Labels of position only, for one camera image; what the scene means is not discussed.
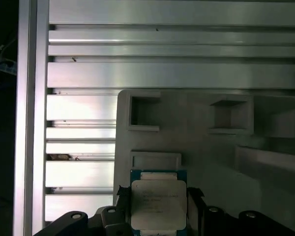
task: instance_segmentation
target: aluminum frame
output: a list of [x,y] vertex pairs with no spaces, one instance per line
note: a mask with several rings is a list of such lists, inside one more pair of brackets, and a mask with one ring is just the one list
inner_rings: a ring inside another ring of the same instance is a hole
[[36,59],[36,0],[20,0],[13,235],[31,235]]

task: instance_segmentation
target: metal panel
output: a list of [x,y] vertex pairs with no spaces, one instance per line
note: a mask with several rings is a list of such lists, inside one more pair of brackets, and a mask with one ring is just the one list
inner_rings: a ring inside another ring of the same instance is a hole
[[295,64],[52,62],[48,66],[48,87],[52,88],[295,89]]
[[20,0],[13,235],[31,235],[36,53],[36,0]]
[[47,128],[47,140],[54,139],[109,139],[115,140],[116,129],[114,128]]
[[46,96],[48,61],[48,1],[37,2],[37,45],[33,153],[33,215],[32,234],[45,226],[45,150],[46,150]]
[[46,187],[113,188],[113,185],[113,161],[47,161]]
[[295,27],[295,3],[51,0],[49,19],[51,24]]
[[54,221],[63,214],[78,210],[92,217],[98,208],[110,206],[112,195],[46,195],[45,220]]
[[206,32],[162,29],[64,28],[49,31],[49,42],[59,44],[206,44],[206,45],[295,45],[295,32]]
[[116,110],[116,95],[47,96],[47,120],[116,120]]
[[217,45],[51,45],[51,56],[178,56],[295,58],[295,47]]
[[115,153],[115,142],[95,142],[95,141],[71,141],[71,142],[48,142],[46,145],[48,154],[68,154],[68,153]]

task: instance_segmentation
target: vertical metal post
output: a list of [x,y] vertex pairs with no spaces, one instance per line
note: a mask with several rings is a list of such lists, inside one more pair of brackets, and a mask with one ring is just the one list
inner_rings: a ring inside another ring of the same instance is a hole
[[37,3],[32,234],[45,226],[46,99],[49,0]]
[[20,0],[13,235],[31,235],[37,0]]

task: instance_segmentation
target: metal bolt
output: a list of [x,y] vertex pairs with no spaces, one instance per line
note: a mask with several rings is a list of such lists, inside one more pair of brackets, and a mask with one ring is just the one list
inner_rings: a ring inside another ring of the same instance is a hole
[[210,209],[209,209],[209,211],[211,211],[211,212],[218,212],[218,209],[216,208],[216,207],[211,207]]
[[252,212],[247,212],[246,216],[249,217],[249,218],[256,218],[256,215],[254,213],[252,213]]
[[72,215],[72,218],[73,219],[79,219],[81,217],[81,215],[80,214],[75,214],[75,215]]

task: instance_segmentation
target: dark background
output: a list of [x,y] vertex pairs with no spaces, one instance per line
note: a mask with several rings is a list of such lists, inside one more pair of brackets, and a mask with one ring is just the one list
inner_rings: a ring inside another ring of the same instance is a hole
[[[0,0],[0,45],[17,33],[18,0]],[[17,61],[17,40],[4,58]],[[16,76],[0,71],[0,236],[12,235]]]

